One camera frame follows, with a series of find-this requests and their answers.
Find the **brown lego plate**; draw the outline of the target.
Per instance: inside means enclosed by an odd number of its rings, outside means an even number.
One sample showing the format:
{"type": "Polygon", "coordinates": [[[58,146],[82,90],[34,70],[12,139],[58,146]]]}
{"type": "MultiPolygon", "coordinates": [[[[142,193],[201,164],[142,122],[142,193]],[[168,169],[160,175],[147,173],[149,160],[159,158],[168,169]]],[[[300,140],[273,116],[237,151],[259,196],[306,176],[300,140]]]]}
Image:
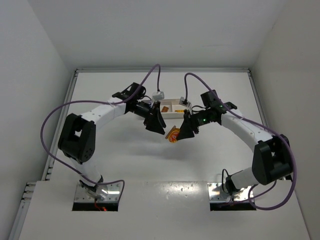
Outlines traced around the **brown lego plate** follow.
{"type": "Polygon", "coordinates": [[[167,106],[163,106],[161,112],[162,113],[167,113],[169,111],[169,108],[167,106]]]}

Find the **yellow round lego brick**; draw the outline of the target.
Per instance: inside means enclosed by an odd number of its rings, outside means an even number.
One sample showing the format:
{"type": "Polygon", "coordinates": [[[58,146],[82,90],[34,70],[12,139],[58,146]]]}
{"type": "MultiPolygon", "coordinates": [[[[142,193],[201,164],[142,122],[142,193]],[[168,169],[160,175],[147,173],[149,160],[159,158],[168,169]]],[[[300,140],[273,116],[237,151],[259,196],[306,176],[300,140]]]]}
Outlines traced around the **yellow round lego brick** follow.
{"type": "Polygon", "coordinates": [[[174,125],[172,129],[168,132],[168,134],[165,136],[165,139],[168,140],[170,143],[175,143],[177,142],[177,137],[179,133],[180,129],[174,125]]]}

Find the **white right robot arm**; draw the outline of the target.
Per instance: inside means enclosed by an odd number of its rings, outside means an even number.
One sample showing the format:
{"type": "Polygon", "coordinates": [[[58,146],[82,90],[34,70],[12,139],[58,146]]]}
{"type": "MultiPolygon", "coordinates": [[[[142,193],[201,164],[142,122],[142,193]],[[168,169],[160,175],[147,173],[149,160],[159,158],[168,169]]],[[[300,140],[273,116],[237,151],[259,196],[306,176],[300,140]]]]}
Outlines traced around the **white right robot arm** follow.
{"type": "Polygon", "coordinates": [[[221,104],[216,91],[201,94],[204,109],[196,113],[183,111],[183,122],[176,140],[195,137],[201,126],[218,123],[238,136],[252,151],[250,167],[228,175],[223,186],[227,194],[238,193],[242,188],[252,185],[267,185],[291,174],[292,158],[287,146],[286,136],[269,133],[260,126],[245,121],[242,113],[232,102],[221,104]]]}

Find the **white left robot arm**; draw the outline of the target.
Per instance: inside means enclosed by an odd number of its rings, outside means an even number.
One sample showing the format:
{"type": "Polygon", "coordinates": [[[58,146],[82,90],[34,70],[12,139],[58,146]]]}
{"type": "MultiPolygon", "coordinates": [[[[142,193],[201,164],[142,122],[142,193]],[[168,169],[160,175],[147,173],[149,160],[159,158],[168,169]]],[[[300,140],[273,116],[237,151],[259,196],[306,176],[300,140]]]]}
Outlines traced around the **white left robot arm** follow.
{"type": "Polygon", "coordinates": [[[145,94],[145,87],[134,82],[123,91],[114,93],[107,104],[100,104],[80,115],[71,113],[65,119],[58,148],[80,172],[81,187],[95,199],[104,200],[108,194],[108,187],[102,185],[103,177],[91,159],[95,152],[97,130],[131,112],[144,119],[146,130],[165,134],[166,124],[161,115],[160,103],[165,97],[164,93],[160,90],[155,92],[150,104],[142,100],[145,94]]]}

